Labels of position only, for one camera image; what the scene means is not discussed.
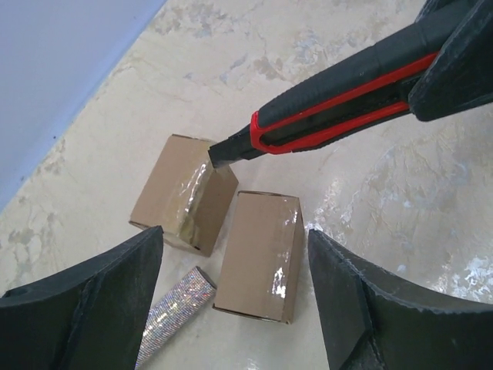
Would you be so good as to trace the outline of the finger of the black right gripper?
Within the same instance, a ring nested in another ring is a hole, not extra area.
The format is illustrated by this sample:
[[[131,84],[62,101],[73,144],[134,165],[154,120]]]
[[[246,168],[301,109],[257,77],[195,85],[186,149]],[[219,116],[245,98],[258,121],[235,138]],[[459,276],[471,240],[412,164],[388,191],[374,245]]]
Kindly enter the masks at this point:
[[[410,111],[429,122],[492,102],[492,2],[472,8],[409,94]]]

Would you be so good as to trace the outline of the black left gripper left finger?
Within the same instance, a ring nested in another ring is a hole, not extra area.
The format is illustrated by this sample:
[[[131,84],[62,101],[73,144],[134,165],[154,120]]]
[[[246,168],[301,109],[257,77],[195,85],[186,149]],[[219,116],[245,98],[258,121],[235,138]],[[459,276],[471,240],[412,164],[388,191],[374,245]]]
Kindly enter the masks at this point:
[[[133,369],[163,257],[151,227],[1,297],[3,369]]]

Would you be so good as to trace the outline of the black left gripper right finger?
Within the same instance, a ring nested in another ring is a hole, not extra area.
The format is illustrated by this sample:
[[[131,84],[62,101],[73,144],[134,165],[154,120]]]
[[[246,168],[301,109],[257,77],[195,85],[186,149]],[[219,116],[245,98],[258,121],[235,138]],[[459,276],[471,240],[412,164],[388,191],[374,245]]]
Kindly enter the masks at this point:
[[[492,306],[438,293],[352,253],[307,241],[331,369],[490,369]]]

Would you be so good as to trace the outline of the red black utility knife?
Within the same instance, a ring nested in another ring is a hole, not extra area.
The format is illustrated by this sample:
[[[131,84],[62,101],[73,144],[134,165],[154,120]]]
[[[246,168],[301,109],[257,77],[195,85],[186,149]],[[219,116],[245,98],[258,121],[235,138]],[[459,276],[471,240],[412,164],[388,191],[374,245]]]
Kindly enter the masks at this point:
[[[212,145],[212,165],[315,150],[408,114],[409,92],[453,30],[421,20],[288,89]]]

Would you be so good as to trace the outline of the small cardboard box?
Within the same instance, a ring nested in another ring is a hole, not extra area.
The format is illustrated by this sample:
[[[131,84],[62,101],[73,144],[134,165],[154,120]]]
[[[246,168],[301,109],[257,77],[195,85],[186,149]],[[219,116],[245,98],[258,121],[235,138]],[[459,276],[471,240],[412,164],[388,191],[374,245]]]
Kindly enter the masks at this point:
[[[304,241],[298,197],[240,191],[213,308],[292,323]]]

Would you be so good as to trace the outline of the taped cardboard box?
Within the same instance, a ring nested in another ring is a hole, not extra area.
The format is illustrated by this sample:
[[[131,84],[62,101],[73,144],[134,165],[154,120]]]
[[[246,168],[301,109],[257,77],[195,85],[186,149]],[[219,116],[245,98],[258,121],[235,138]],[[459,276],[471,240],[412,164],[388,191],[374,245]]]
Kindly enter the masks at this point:
[[[171,135],[130,214],[142,230],[160,226],[171,247],[209,257],[239,181],[229,166],[215,169],[215,142]]]

